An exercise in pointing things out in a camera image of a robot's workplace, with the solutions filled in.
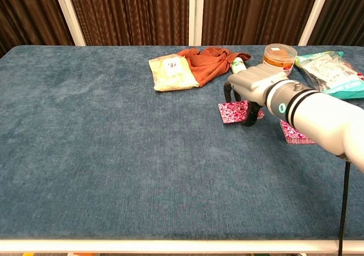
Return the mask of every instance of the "curtain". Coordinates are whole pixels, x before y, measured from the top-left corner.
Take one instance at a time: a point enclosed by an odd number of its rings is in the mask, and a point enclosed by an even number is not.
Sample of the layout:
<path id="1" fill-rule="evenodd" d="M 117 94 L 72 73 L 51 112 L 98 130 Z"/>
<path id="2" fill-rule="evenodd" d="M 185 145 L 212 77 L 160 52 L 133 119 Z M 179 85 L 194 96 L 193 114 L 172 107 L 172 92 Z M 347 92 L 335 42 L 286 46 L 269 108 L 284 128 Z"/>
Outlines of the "curtain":
<path id="1" fill-rule="evenodd" d="M 364 46 L 364 0 L 326 0 L 309 45 Z"/>
<path id="2" fill-rule="evenodd" d="M 0 23 L 0 56 L 20 44 L 73 44 L 57 0 L 0 0 Z"/>
<path id="3" fill-rule="evenodd" d="M 187 45 L 189 0 L 72 0 L 87 45 Z"/>
<path id="4" fill-rule="evenodd" d="M 202 44 L 298 44 L 315 0 L 205 0 Z"/>

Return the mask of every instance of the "snack bag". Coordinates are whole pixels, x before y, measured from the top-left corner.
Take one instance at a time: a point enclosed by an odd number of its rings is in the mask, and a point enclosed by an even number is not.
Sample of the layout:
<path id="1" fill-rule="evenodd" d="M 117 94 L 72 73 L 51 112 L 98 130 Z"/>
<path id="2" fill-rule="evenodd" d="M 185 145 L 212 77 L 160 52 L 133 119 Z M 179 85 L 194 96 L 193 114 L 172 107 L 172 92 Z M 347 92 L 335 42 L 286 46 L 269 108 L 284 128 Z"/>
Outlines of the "snack bag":
<path id="1" fill-rule="evenodd" d="M 177 54 L 149 60 L 153 73 L 154 90 L 170 91 L 199 87 L 186 58 Z"/>
<path id="2" fill-rule="evenodd" d="M 313 86 L 329 95 L 344 99 L 364 98 L 364 76 L 342 58 L 343 52 L 327 51 L 297 56 L 295 65 Z"/>

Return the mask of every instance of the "orange towel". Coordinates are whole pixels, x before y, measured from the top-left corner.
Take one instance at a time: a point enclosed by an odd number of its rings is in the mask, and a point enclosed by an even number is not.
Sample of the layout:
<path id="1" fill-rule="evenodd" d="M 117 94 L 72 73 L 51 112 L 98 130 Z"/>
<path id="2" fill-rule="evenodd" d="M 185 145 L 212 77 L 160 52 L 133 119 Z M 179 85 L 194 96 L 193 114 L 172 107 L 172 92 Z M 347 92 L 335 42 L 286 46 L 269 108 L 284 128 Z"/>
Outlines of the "orange towel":
<path id="1" fill-rule="evenodd" d="M 190 48 L 177 54 L 187 59 L 191 72 L 200 87 L 226 73 L 236 57 L 240 57 L 243 61 L 248 61 L 251 58 L 248 53 L 232 53 L 228 48 L 222 47 L 208 47 L 201 53 L 198 49 Z"/>

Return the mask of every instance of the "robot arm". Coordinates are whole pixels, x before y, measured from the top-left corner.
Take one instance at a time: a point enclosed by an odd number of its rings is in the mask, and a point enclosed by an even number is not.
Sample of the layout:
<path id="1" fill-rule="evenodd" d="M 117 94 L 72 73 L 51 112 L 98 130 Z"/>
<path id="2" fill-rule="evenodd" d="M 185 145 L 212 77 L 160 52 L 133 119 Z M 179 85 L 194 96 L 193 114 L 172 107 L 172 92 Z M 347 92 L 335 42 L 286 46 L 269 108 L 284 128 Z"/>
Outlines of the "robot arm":
<path id="1" fill-rule="evenodd" d="M 267 106 L 270 113 L 364 172 L 363 109 L 289 80 L 284 72 L 266 64 L 232 74 L 227 80 L 227 101 L 229 87 L 249 101 L 246 126 L 254 124 L 259 109 Z"/>

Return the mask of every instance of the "blue table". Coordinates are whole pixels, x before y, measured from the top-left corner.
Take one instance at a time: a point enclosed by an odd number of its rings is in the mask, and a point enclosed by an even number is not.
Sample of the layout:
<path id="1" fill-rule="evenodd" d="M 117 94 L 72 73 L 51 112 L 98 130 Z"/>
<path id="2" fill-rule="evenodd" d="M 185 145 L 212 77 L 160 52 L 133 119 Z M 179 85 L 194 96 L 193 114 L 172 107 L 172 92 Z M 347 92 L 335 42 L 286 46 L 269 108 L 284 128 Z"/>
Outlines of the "blue table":
<path id="1" fill-rule="evenodd" d="M 12 240 L 322 240 L 336 249 L 344 162 L 287 144 L 267 110 L 252 127 L 223 125 L 228 74 L 154 91 L 148 60 L 183 48 L 19 46 L 0 59 L 0 251 Z M 229 48 L 252 54 L 247 66 L 264 51 Z M 363 72 L 362 47 L 297 47 L 327 50 Z M 296 69 L 291 78 L 304 81 Z M 346 240 L 364 240 L 363 191 L 353 166 Z"/>

